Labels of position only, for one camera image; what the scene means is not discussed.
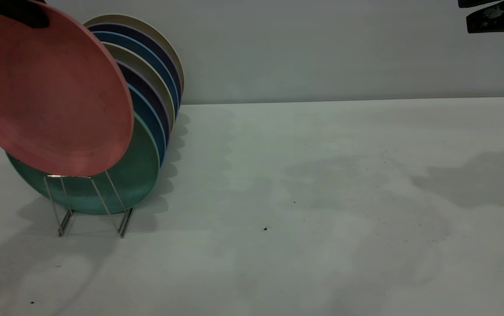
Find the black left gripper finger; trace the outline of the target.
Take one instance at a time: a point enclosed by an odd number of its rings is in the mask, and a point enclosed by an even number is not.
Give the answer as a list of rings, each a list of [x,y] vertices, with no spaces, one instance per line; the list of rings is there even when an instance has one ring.
[[[48,28],[50,26],[49,16],[47,16],[40,4],[46,4],[46,1],[0,0],[0,15],[30,28]]]

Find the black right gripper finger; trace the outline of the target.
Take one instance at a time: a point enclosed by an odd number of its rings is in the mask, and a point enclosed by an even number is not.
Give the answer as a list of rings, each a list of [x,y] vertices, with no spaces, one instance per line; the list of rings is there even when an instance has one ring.
[[[500,0],[458,0],[458,6],[459,8],[471,8],[499,1]]]
[[[504,0],[469,14],[468,33],[504,32]]]

